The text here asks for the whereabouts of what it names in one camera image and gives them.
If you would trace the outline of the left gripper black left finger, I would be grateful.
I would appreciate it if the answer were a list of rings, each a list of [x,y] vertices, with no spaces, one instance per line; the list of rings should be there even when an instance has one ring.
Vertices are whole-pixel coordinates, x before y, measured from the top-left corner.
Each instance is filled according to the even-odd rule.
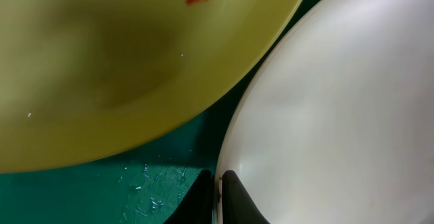
[[[214,197],[213,177],[209,170],[202,170],[164,224],[211,224]]]

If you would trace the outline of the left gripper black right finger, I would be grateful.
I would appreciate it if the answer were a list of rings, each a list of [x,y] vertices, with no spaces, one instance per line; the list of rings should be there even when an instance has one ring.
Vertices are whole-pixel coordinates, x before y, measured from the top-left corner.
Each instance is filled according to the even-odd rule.
[[[233,170],[222,175],[221,197],[224,224],[269,224]]]

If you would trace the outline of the white plate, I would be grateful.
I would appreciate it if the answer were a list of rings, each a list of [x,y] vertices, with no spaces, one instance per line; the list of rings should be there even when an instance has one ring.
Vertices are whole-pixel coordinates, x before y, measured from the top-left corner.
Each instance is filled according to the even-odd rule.
[[[321,0],[255,74],[216,167],[269,223],[433,222],[433,0]]]

